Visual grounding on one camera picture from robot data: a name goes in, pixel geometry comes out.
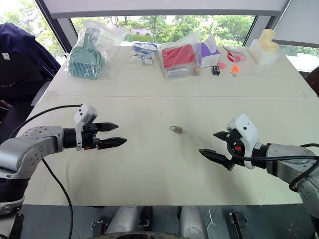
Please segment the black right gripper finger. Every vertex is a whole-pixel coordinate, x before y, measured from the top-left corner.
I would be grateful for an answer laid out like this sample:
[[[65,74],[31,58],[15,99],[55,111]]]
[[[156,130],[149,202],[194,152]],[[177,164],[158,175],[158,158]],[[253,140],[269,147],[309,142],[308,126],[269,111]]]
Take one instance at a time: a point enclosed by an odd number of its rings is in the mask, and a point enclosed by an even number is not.
[[[219,154],[216,151],[211,149],[200,149],[199,152],[202,154],[202,156],[204,156],[209,161],[212,161],[221,165],[225,165],[229,161],[229,159],[225,155]]]
[[[218,139],[227,142],[229,139],[229,132],[226,131],[220,131],[213,134]]]

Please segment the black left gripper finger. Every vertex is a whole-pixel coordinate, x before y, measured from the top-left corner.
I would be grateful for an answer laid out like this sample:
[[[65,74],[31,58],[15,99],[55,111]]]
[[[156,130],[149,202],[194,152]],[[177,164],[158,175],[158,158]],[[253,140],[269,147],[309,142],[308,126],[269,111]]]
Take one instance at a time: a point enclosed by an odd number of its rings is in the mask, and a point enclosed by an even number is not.
[[[99,143],[97,144],[97,149],[101,150],[101,149],[118,147],[124,144],[125,142],[127,142],[126,138],[112,137],[112,138],[100,140]]]
[[[112,131],[114,129],[117,129],[118,127],[118,125],[111,122],[96,123],[97,130],[101,132]]]

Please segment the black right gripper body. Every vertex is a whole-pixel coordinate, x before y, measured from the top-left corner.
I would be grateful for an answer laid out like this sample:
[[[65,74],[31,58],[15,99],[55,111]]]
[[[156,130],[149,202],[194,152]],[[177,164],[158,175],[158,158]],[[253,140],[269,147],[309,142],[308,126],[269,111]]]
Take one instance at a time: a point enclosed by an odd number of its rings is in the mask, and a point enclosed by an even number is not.
[[[230,162],[227,163],[226,169],[231,171],[235,165],[245,166],[243,159],[239,159],[244,156],[245,146],[241,141],[241,134],[238,130],[233,129],[226,135],[226,146],[228,152],[232,155]]]

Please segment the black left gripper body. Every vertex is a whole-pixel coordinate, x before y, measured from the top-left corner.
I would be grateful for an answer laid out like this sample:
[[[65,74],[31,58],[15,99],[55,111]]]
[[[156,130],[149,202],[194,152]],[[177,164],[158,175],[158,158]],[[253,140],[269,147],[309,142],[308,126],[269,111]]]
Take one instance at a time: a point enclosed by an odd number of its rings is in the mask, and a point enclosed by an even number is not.
[[[98,139],[96,134],[98,129],[95,123],[91,123],[83,126],[82,136],[82,148],[84,150],[97,148]]]

